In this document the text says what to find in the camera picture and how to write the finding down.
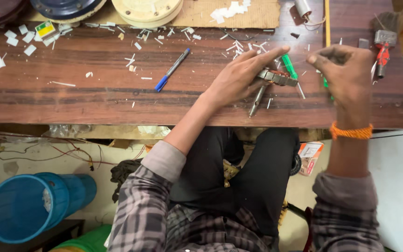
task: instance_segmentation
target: hand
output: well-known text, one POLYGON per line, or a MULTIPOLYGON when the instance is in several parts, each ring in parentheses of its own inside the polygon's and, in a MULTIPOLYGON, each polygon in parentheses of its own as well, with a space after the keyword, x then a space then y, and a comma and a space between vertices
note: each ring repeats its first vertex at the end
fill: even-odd
POLYGON ((326 77, 337 107, 338 128, 367 127, 372 96, 372 52, 333 45, 309 54, 306 60, 326 77))
POLYGON ((255 76, 268 63, 289 50, 289 46, 283 46, 260 55, 257 55, 255 50, 244 52, 220 72, 202 95, 218 108, 249 96, 256 89, 267 84, 258 82, 250 85, 255 76))

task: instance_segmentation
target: black pants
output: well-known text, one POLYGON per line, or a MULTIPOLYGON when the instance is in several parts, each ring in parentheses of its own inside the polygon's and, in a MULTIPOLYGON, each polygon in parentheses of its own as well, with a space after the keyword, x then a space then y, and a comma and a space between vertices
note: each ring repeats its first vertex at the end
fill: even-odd
POLYGON ((224 187, 223 159, 237 165, 243 158, 243 143, 231 128, 205 127, 171 189, 171 203, 230 216, 245 207, 263 235, 277 237, 289 173, 298 150, 296 129, 267 129, 258 136, 242 170, 230 180, 231 186, 224 187))

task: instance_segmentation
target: shirt cuff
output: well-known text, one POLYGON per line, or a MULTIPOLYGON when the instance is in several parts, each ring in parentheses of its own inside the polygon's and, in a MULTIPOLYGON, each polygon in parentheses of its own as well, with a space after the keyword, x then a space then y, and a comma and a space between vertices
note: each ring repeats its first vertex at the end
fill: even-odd
POLYGON ((377 207, 371 174, 364 178, 346 178, 320 173, 312 189, 322 200, 346 209, 375 210, 377 207))
POLYGON ((186 156, 170 143, 159 141, 153 146, 141 164, 171 183, 180 177, 186 156))

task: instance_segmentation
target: orange thread bracelet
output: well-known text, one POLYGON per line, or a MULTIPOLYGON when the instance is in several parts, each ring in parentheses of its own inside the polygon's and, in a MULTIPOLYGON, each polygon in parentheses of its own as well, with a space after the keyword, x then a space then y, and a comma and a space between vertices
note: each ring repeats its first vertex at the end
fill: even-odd
POLYGON ((339 136, 349 137, 349 138, 356 138, 356 139, 370 139, 372 136, 372 124, 370 123, 368 127, 363 129, 339 129, 337 128, 337 121, 332 123, 332 126, 329 129, 330 133, 332 134, 333 140, 336 140, 339 136))

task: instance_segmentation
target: hammer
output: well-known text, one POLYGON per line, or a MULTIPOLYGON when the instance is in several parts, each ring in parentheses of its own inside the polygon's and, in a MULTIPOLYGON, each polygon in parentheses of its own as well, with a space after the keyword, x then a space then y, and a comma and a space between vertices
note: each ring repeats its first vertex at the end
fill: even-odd
POLYGON ((392 31, 378 30, 374 38, 374 44, 380 49, 377 55, 377 76, 385 77, 386 64, 389 61, 388 49, 396 45, 397 34, 392 31))

